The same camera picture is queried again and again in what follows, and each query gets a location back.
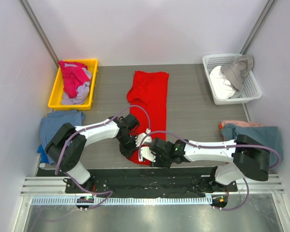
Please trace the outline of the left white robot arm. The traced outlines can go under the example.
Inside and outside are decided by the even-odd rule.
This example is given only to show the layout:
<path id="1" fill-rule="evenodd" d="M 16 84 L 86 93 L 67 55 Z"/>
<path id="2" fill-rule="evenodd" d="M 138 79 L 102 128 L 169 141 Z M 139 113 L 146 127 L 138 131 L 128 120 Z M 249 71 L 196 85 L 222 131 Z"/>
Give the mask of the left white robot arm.
<path id="1" fill-rule="evenodd" d="M 136 129 L 140 123 L 137 118 L 128 114 L 126 117 L 115 117 L 92 124 L 88 127 L 75 127 L 71 123 L 63 124 L 45 148 L 46 154 L 55 162 L 59 161 L 60 153 L 69 137 L 76 132 L 63 153 L 59 169 L 70 175 L 81 192 L 90 192 L 94 186 L 94 178 L 80 162 L 84 148 L 104 139 L 119 141 L 119 151 L 126 158 L 130 158 L 137 150 Z"/>

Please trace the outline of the red t shirt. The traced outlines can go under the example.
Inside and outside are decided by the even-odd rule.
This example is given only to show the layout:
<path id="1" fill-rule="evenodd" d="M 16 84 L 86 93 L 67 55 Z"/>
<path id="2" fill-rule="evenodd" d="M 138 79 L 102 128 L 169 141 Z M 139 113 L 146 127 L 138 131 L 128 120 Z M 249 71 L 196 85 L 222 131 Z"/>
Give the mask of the red t shirt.
<path id="1" fill-rule="evenodd" d="M 127 101 L 131 105 L 138 105 L 146 110 L 151 124 L 148 123 L 145 112 L 137 107 L 130 108 L 140 123 L 134 131 L 141 134 L 151 131 L 165 131 L 167 127 L 167 92 L 169 74 L 166 72 L 136 71 L 132 87 L 127 93 Z"/>

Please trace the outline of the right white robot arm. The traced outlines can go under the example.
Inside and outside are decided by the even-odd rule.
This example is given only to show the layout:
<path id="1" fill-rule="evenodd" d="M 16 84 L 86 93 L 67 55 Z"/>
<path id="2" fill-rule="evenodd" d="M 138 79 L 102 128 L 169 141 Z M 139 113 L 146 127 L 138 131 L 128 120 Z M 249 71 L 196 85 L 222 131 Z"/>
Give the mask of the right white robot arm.
<path id="1" fill-rule="evenodd" d="M 219 191 L 233 181 L 249 178 L 265 182 L 269 178 L 270 151 L 247 135 L 219 143 L 155 138 L 147 148 L 154 167 L 169 168 L 173 163 L 197 161 L 221 162 L 208 179 L 209 187 Z"/>

